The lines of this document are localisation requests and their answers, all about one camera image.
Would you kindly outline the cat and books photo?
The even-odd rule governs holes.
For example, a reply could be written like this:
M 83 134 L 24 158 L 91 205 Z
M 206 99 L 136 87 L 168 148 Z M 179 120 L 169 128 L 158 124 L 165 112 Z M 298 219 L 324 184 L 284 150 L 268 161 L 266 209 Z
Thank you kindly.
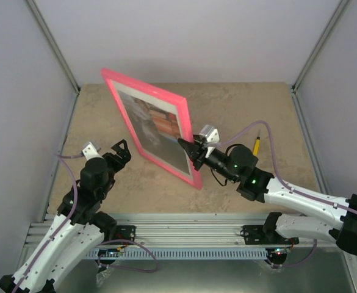
M 147 101 L 118 91 L 142 148 L 163 163 L 190 175 L 176 115 Z

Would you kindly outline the pink wooden photo frame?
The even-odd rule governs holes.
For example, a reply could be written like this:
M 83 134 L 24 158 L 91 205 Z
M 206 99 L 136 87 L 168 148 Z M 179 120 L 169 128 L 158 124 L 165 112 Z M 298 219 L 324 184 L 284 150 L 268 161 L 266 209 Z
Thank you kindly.
M 163 110 L 166 110 L 167 112 L 175 114 L 181 133 L 180 138 L 188 140 L 189 142 L 193 142 L 192 125 L 190 121 L 187 100 L 183 96 L 179 96 L 164 89 L 160 89 L 151 84 L 147 84 L 146 82 L 130 78 L 129 76 L 125 76 L 107 68 L 101 69 L 101 76 L 103 77 L 104 82 L 110 91 L 110 94 L 117 104 L 118 110 L 121 113 L 121 116 L 126 124 L 126 127 L 128 128 L 128 131 L 131 134 L 139 154 L 150 160 L 152 163 L 175 175 L 179 179 L 185 181 L 187 184 L 190 184 L 194 188 L 200 190 L 203 186 L 201 175 L 198 171 L 194 170 L 194 167 L 192 166 L 189 157 L 186 155 L 186 152 L 185 155 L 189 165 L 190 175 L 186 175 L 171 167 L 170 165 L 163 163 L 158 158 L 154 157 L 152 154 L 142 148 L 134 128 L 132 127 L 131 121 L 126 113 L 126 109 L 124 108 L 118 91 L 125 92 L 131 96 L 142 99 Z

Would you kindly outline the yellow handled screwdriver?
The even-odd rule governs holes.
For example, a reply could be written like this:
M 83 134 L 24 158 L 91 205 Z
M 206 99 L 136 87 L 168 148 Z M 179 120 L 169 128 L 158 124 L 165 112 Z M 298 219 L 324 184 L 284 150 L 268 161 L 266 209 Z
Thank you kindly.
M 255 140 L 254 146 L 253 146 L 253 154 L 254 154 L 255 156 L 258 155 L 260 142 L 261 142 L 261 130 L 258 131 L 256 140 Z

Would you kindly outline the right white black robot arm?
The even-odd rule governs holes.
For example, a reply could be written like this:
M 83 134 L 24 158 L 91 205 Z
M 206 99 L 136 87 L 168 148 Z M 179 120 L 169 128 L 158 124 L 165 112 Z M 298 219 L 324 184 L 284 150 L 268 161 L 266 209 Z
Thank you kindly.
M 263 237 L 276 244 L 281 239 L 307 238 L 336 244 L 357 256 L 357 194 L 348 198 L 321 194 L 286 183 L 270 172 L 257 168 L 258 158 L 242 144 L 222 152 L 207 146 L 197 136 L 194 142 L 178 139 L 194 169 L 206 165 L 237 184 L 237 192 L 249 201 L 270 203 L 300 212 L 300 216 L 271 212 L 263 226 Z

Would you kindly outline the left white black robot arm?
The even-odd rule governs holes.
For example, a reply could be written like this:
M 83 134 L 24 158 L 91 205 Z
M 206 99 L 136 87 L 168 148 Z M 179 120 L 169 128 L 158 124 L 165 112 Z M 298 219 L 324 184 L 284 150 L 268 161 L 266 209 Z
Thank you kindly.
M 0 279 L 4 292 L 56 292 L 89 250 L 115 240 L 116 220 L 99 209 L 115 184 L 115 174 L 131 160 L 131 153 L 125 140 L 112 149 L 112 153 L 100 155 L 94 144 L 86 144 L 80 178 L 73 180 L 33 254 L 14 274 Z

